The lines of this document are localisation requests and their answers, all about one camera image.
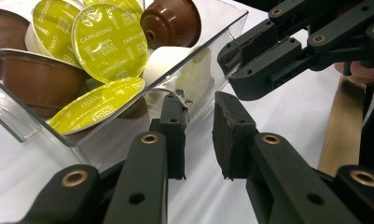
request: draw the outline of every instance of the wooden board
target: wooden board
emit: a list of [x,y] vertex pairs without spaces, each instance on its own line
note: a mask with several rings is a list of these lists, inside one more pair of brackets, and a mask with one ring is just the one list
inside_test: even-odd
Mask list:
[[358,164],[365,85],[341,76],[329,115],[326,138],[317,169],[335,176],[342,165]]

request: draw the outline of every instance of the clear acrylic box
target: clear acrylic box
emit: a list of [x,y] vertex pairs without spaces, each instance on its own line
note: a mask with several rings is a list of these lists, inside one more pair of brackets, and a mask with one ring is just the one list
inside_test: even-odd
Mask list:
[[[150,4],[139,2],[144,7]],[[148,103],[147,113],[136,119],[118,116],[141,97],[161,95],[163,91],[156,89],[172,90],[180,75],[190,73],[190,83],[203,83],[198,87],[199,93],[196,84],[182,87],[185,99],[194,102],[187,104],[188,128],[198,116],[213,109],[215,91],[228,83],[216,56],[242,33],[248,11],[219,0],[195,0],[194,3],[202,22],[197,48],[83,136],[57,134],[0,83],[0,221],[21,219],[36,194],[64,167],[86,163],[102,172],[124,161],[133,137],[148,131],[151,120],[159,117],[160,104]]]

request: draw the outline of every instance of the yellow coffee capsule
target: yellow coffee capsule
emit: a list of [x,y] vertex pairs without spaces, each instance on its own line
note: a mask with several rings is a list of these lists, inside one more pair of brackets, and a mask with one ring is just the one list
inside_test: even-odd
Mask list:
[[26,48],[79,66],[71,43],[74,20],[82,6],[72,1],[42,0],[33,9]]
[[139,22],[113,4],[85,7],[74,22],[72,44],[81,66],[103,83],[139,77],[147,61],[147,43]]
[[83,3],[85,7],[96,3],[114,4],[130,12],[137,21],[140,21],[141,15],[143,14],[143,9],[141,8],[140,4],[135,0],[84,0]]
[[74,133],[111,116],[143,90],[139,77],[123,78],[89,91],[59,111],[48,121],[60,134]]

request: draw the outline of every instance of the human hand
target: human hand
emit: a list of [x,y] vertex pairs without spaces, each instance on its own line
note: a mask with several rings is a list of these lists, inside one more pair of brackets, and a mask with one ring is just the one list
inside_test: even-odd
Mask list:
[[[335,63],[335,68],[343,74],[344,63]],[[353,83],[374,82],[374,68],[365,68],[360,62],[352,62],[350,72],[352,75],[347,78]]]

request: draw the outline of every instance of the brown coffee capsule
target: brown coffee capsule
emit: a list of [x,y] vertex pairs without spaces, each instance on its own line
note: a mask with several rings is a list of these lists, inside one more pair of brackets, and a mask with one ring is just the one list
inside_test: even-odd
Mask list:
[[0,49],[3,85],[42,118],[74,101],[89,75],[74,65],[16,49]]
[[29,24],[22,16],[0,9],[0,49],[27,50],[24,36]]
[[141,16],[148,46],[192,47],[201,36],[201,16],[192,0],[155,0]]

